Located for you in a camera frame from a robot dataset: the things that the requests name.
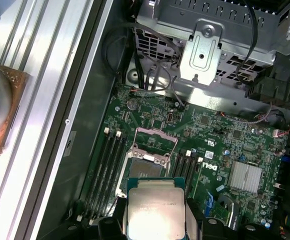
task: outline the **ram slot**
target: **ram slot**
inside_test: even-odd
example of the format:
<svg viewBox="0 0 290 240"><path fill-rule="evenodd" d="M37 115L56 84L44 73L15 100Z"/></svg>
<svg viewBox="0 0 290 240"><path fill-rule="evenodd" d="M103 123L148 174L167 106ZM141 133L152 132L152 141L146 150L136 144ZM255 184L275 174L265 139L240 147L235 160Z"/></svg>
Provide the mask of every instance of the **ram slot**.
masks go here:
<svg viewBox="0 0 290 240"><path fill-rule="evenodd" d="M115 162L121 148L122 148L122 141L120 140L118 142L118 145L115 147L115 150L110 155L110 159L109 159L107 169L106 169L106 174L105 174L105 177L103 179L103 183L101 185L101 189L100 189L100 192L98 195L98 200L97 200L95 208L93 208L93 210L95 211L94 216L96 216L96 218L99 216L101 203L102 203L102 200L104 199L104 196L105 196L105 190L108 186L108 183L111 181L110 175L111 175L111 172L113 170L114 162Z"/></svg>
<svg viewBox="0 0 290 240"><path fill-rule="evenodd" d="M187 178L185 181L185 198L188 197L191 191L191 185L192 185L193 176L194 176L195 167L196 167L196 159L192 157L190 159L191 159L190 167L189 167L189 171L188 171Z"/></svg>
<svg viewBox="0 0 290 240"><path fill-rule="evenodd" d="M181 154L181 158L178 162L178 165L176 166L176 172L175 172L175 177L181 177L182 171L183 171L183 167L184 167L184 163L185 163L185 155Z"/></svg>
<svg viewBox="0 0 290 240"><path fill-rule="evenodd" d="M173 178L176 177L176 170L177 170L177 168L178 168L178 165L179 165L179 163L180 163L181 158L182 158L182 155L179 153L179 154L177 155L177 157L176 157L176 161L175 161L175 164L174 164L173 170L172 170L172 172L171 172L171 176L172 176Z"/></svg>
<svg viewBox="0 0 290 240"><path fill-rule="evenodd" d="M185 183L187 181L187 175L188 175L189 170L190 170L191 159L192 158L190 156L185 157L184 167L183 167L183 170L182 170L181 175L180 175L180 177L184 177Z"/></svg>
<svg viewBox="0 0 290 240"><path fill-rule="evenodd" d="M99 175L99 172L100 172L100 169L101 169L100 166L101 166L102 159L103 159L103 154L105 153L105 149L107 149L108 146L110 145L112 139L113 139L113 134L112 133L107 134L105 136L105 138L103 139L103 142L102 142L102 145L101 145L101 149L100 149L100 152L99 152L99 156L97 158L96 166L95 166L95 168L93 170L93 175L92 175L92 179L90 181L88 194L86 196L86 200L85 200L85 203L84 203L84 215L85 215L85 217L89 213L89 211L87 211L87 209L88 209L88 206L91 204L90 196L91 196L92 192L94 191L94 187L95 187L95 184L93 184L93 183L95 183L96 178Z"/></svg>
<svg viewBox="0 0 290 240"><path fill-rule="evenodd" d="M125 148L125 143L126 143L126 138L125 137L122 138L121 143L122 144L120 145L120 148L117 151L117 155L116 155L116 157L114 159L114 163L113 163L113 166L112 166L112 171L111 171L112 174L110 176L110 180L109 180L109 183L108 183L106 196L105 196L104 202L103 202L103 204L102 204L102 206L100 208L102 210L99 213L101 216L104 216L105 213L106 213L107 205L109 204L110 197L111 197L111 194L112 194L112 190L113 190L115 181L119 177L118 169L119 169L119 166L121 164L121 160L123 159L122 155L124 153L124 148Z"/></svg>
<svg viewBox="0 0 290 240"><path fill-rule="evenodd" d="M95 204L98 202L98 200L102 197L100 196L100 190L102 186L102 182L104 184L104 181L106 180L104 178L106 174L107 165L109 163L109 160L112 158L113 154L115 153L115 150L117 148L117 143L119 142L118 138L115 137L114 141L112 142L111 146L108 148L108 150L105 152L105 155L102 160L102 166L100 167L99 176L97 178L95 189L92 193L92 200L90 203L89 211L90 213L93 213L93 210L95 209Z"/></svg>
<svg viewBox="0 0 290 240"><path fill-rule="evenodd" d="M113 135L111 133L110 139L109 141L106 142L104 151L100 152L100 166L99 166L99 171L97 172L97 174L95 176L93 176L93 181L92 181L92 191L90 191L90 195L89 197L89 204L87 205L88 208L88 216L91 213L91 207L94 204L95 201L95 193L98 191L98 187L100 184L100 180L103 177L103 173L104 173L104 168L106 167L106 161L109 157L110 154L110 150L111 147L113 146L113 142L115 142L116 139L113 138Z"/></svg>

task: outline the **green circuit board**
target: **green circuit board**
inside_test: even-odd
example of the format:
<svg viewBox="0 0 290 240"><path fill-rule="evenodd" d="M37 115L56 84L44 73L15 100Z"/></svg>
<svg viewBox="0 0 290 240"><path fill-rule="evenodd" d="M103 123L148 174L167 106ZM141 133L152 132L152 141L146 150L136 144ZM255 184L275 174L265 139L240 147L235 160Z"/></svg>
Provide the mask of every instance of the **green circuit board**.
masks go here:
<svg viewBox="0 0 290 240"><path fill-rule="evenodd" d="M131 99L134 105L128 108L127 102ZM125 155L134 142L136 129L141 127L177 138L169 167L163 171L155 168L159 176L173 177L172 172L177 168L177 158L181 151L195 154L195 169L189 180L188 197L197 201L201 210L205 212L209 195L212 195L213 203L208 217L221 219L227 224L230 213L217 201L220 195L224 195L239 205L239 223L259 223L259 219L265 217L271 219L274 209L271 198L274 196L274 184L281 162L274 152L285 147L287 137L272 137L274 129L262 124L245 124L223 117L214 110L189 103L182 108L175 103L174 99L165 96L141 91L132 92L130 86L117 85L91 157L78 213L87 214L86 208L92 209L89 206L93 204L97 206L97 202L93 204L88 202L88 199L95 198L96 195L101 195L99 205L102 207L99 209L103 208L98 215L106 213L105 209L115 201L115 191L122 169L124 174L121 185L126 184L129 176L131 162L124 166ZM105 128L108 128L113 136L121 132L124 141L120 145L114 146L112 143L106 146L106 141L110 140L106 140L103 133ZM146 134L138 136L135 142L138 148L160 155L170 153L174 147L171 141ZM102 171L100 169L102 164L97 166L98 161L108 158L108 162L103 164ZM233 162L261 169L257 192L252 193L229 186ZM106 194L103 196L103 192L110 193L110 196Z"/></svg>

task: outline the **motherboard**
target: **motherboard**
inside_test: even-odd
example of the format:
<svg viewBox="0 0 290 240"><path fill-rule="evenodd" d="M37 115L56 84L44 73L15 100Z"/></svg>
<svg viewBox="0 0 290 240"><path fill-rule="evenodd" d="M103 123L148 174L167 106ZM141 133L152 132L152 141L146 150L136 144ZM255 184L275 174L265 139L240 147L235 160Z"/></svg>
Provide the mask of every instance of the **motherboard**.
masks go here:
<svg viewBox="0 0 290 240"><path fill-rule="evenodd" d="M231 229L270 227L287 137L265 124L117 85L94 147L77 213L107 216L128 178L184 177L186 198Z"/></svg>

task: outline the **aluminum heatsink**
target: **aluminum heatsink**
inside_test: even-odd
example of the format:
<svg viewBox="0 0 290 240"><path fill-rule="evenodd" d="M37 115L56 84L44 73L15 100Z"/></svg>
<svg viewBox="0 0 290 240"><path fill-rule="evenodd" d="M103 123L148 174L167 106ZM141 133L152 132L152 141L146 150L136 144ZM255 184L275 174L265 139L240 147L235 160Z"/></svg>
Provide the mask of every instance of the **aluminum heatsink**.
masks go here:
<svg viewBox="0 0 290 240"><path fill-rule="evenodd" d="M234 161L231 167L228 185L256 194L260 185L262 169L245 163Z"/></svg>

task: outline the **metal bracket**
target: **metal bracket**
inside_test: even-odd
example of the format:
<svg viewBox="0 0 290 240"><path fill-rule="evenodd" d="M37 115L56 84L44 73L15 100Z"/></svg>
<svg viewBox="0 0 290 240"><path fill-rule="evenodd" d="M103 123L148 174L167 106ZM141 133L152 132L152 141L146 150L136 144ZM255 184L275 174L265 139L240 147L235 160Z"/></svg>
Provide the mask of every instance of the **metal bracket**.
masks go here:
<svg viewBox="0 0 290 240"><path fill-rule="evenodd" d="M166 139L166 140L171 141L171 142L173 142L175 144L174 144L174 147L171 150L171 152L165 154L164 156L158 155L158 154L150 154L150 153L147 153L147 151L144 151L144 150L139 149L138 147L136 147L135 141L136 141L137 133L145 133L145 134L148 134L148 135L159 135L162 139ZM172 153L175 150L177 142L178 142L178 139L176 137L169 136L169 135L167 135L166 133L164 133L162 131L158 131L158 130L155 130L155 129L146 129L146 128L138 127L138 128L136 128L133 144L131 146L131 154L132 154L132 156L135 156L135 157L138 157L138 158L141 157L142 159L154 162L156 164L161 164L162 166L166 167L167 162L170 160L170 156L172 155Z"/></svg>
<svg viewBox="0 0 290 240"><path fill-rule="evenodd" d="M222 50L218 44L222 27L199 21L195 35L187 41L180 63L180 77L209 86L216 76Z"/></svg>

